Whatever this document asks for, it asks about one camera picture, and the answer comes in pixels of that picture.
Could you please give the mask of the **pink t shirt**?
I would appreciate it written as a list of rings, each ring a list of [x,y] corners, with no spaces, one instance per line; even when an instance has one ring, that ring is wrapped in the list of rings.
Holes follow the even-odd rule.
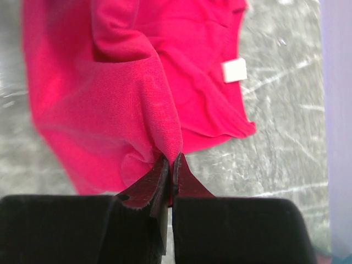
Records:
[[[120,192],[256,132],[240,88],[245,1],[23,1],[32,119],[80,194]]]

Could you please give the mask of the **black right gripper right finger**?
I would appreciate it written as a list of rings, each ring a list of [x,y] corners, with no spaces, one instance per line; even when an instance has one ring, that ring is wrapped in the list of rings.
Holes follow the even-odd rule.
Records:
[[[176,263],[315,263],[304,219],[287,199],[216,197],[174,162],[172,226]]]

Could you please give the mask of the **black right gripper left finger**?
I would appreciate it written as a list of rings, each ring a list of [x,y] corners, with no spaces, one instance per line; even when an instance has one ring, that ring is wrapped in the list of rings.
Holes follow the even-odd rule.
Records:
[[[160,263],[166,253],[169,164],[117,195],[1,199],[1,263]]]

